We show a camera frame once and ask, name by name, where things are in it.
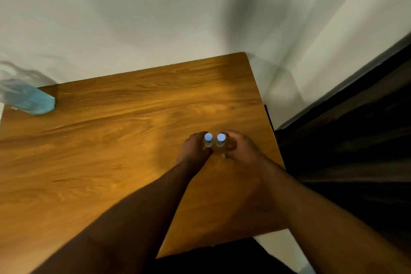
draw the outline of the wooden table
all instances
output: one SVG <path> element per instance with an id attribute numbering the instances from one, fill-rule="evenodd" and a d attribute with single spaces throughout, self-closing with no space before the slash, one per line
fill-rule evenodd
<path id="1" fill-rule="evenodd" d="M 43 90 L 56 97 L 55 111 L 6 107 L 1 121 L 3 274 L 29 272 L 172 168 L 191 133 L 238 129 L 283 164 L 245 53 Z M 257 173 L 213 155 L 190 183 L 159 257 L 284 228 Z"/>

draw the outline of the person's right arm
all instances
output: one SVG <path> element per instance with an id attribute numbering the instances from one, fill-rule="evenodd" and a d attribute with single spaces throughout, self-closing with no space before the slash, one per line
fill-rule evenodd
<path id="1" fill-rule="evenodd" d="M 360 219 L 287 174 L 246 135 L 224 133 L 237 141 L 225 157 L 260 172 L 317 274 L 411 273 L 411 260 Z"/>

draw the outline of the black pants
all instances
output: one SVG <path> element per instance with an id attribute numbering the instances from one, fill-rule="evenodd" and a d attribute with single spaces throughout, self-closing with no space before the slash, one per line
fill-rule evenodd
<path id="1" fill-rule="evenodd" d="M 232 241 L 156 259 L 146 273 L 279 273 L 290 274 L 284 263 L 254 239 Z"/>

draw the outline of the small bottle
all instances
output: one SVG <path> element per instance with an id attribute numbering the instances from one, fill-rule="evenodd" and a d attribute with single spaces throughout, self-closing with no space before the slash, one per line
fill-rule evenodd
<path id="1" fill-rule="evenodd" d="M 204 135 L 204 146 L 211 147 L 213 145 L 213 135 L 211 133 L 206 133 Z"/>
<path id="2" fill-rule="evenodd" d="M 0 102 L 32 115 L 48 113 L 55 106 L 54 97 L 5 71 L 0 71 Z"/>
<path id="3" fill-rule="evenodd" d="M 224 133 L 219 133 L 217 136 L 217 143 L 218 147 L 223 147 L 226 142 L 226 135 Z"/>

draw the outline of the person's right hand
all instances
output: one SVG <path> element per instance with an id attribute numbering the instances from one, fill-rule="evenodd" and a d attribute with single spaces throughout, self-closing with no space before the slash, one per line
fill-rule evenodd
<path id="1" fill-rule="evenodd" d="M 221 132 L 237 141 L 237 143 L 233 143 L 227 139 L 228 151 L 224 152 L 223 157 L 234 159 L 247 167 L 251 167 L 261 160 L 261 158 L 265 158 L 264 153 L 262 153 L 253 140 L 245 134 L 229 129 Z"/>

